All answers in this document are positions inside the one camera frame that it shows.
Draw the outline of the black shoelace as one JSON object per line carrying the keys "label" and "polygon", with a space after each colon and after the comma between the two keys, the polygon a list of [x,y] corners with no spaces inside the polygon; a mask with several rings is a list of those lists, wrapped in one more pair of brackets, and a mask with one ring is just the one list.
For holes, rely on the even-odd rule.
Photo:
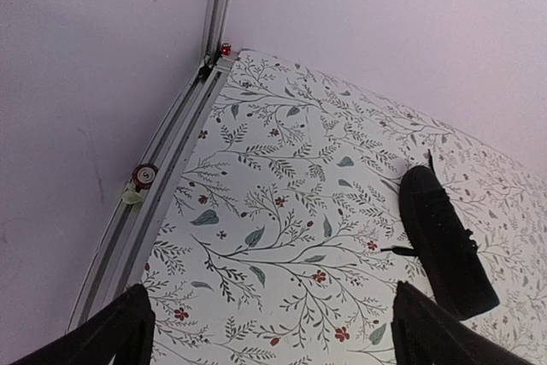
{"label": "black shoelace", "polygon": [[398,194],[403,228],[410,247],[392,246],[383,252],[424,259],[475,255],[479,246],[472,239],[473,232],[465,228],[450,197],[435,173],[432,158],[426,166],[409,169],[403,176]]}

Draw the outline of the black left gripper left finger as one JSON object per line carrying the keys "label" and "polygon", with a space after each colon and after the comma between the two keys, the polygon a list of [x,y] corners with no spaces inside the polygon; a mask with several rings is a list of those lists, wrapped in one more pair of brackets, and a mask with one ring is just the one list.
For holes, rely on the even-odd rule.
{"label": "black left gripper left finger", "polygon": [[148,292],[136,284],[80,327],[16,363],[148,364],[155,320]]}

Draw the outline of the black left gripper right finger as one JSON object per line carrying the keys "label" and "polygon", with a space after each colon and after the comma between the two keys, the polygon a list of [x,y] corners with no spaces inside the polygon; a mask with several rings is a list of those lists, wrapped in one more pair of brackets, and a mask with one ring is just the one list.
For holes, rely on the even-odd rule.
{"label": "black left gripper right finger", "polygon": [[528,364],[465,327],[408,282],[397,283],[391,335],[397,364]]}

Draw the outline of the black canvas sneaker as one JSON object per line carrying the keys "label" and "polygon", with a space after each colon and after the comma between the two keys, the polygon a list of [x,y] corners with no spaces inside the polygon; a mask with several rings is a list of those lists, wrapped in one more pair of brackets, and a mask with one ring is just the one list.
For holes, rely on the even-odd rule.
{"label": "black canvas sneaker", "polygon": [[473,232],[463,226],[436,174],[426,166],[407,171],[398,203],[437,304],[460,321],[496,308],[499,297],[478,257]]}

